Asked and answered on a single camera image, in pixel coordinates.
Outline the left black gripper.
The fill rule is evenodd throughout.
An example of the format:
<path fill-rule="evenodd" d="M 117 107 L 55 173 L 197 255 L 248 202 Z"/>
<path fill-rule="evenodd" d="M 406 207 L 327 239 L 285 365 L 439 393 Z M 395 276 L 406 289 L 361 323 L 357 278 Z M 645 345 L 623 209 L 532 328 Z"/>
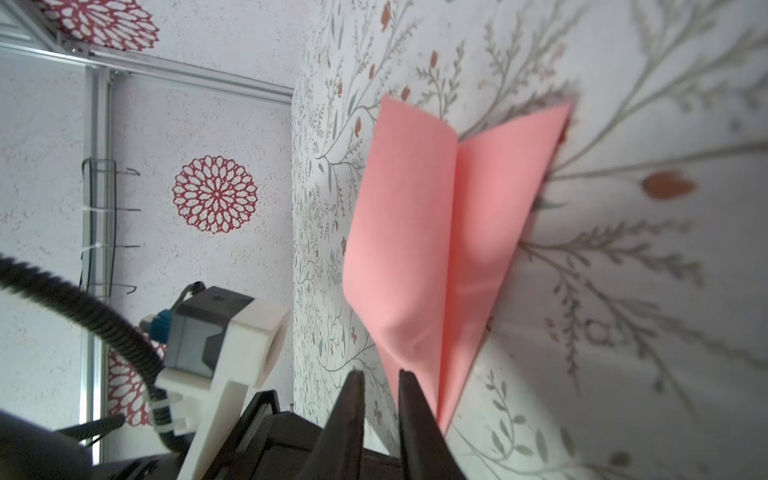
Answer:
<path fill-rule="evenodd" d="M 324 427 L 292 412 L 278 412 L 260 393 L 232 430 L 205 479 L 297 479 Z M 394 457 L 363 447 L 358 479 L 401 479 Z"/>

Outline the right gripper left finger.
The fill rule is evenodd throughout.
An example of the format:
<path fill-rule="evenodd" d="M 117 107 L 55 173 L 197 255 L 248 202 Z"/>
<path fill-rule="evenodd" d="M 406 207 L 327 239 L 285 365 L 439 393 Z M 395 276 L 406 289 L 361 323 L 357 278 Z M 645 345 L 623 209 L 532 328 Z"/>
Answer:
<path fill-rule="evenodd" d="M 351 371 L 297 479 L 358 479 L 364 438 L 364 373 Z"/>

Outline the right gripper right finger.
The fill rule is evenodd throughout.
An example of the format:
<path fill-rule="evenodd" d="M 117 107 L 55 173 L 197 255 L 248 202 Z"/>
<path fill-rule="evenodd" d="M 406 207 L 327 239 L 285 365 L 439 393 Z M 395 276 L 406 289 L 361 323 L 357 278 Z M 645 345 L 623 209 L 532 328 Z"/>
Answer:
<path fill-rule="evenodd" d="M 403 479 L 464 480 L 413 372 L 398 375 L 400 459 Z"/>

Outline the pink square paper sheet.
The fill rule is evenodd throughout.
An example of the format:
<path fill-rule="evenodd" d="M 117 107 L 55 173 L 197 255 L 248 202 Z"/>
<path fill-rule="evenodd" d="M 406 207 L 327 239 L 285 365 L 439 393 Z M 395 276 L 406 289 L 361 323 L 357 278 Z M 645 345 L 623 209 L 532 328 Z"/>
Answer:
<path fill-rule="evenodd" d="M 414 373 L 441 430 L 458 406 L 572 105 L 462 140 L 444 121 L 385 98 L 343 270 L 348 304 L 392 391 Z"/>

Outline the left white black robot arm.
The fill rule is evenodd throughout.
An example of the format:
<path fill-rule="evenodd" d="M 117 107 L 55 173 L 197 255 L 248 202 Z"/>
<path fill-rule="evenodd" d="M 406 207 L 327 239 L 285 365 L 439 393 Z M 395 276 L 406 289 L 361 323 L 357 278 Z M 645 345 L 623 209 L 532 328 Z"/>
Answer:
<path fill-rule="evenodd" d="M 297 479 L 323 429 L 277 410 L 273 390 L 257 393 L 225 438 L 206 479 Z M 126 423 L 122 414 L 49 431 L 1 414 L 3 479 L 178 479 L 185 456 L 150 455 L 94 465 L 91 448 Z"/>

